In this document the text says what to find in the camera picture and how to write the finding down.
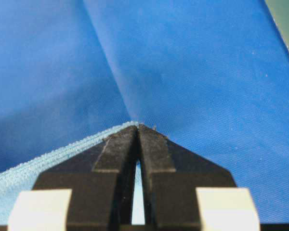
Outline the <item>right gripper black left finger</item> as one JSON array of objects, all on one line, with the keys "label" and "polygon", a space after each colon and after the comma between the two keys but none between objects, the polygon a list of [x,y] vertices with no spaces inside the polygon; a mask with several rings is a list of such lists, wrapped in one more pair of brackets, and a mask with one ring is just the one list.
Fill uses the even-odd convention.
[{"label": "right gripper black left finger", "polygon": [[136,140],[137,127],[129,126],[41,172],[33,189],[19,194],[8,230],[115,230]]}]

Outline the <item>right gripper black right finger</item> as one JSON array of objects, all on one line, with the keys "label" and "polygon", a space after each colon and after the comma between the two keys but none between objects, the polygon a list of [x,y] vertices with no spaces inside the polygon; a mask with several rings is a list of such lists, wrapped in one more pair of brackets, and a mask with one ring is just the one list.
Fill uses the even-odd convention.
[{"label": "right gripper black right finger", "polygon": [[258,231],[247,188],[231,173],[145,125],[138,128],[145,220],[157,231]]}]

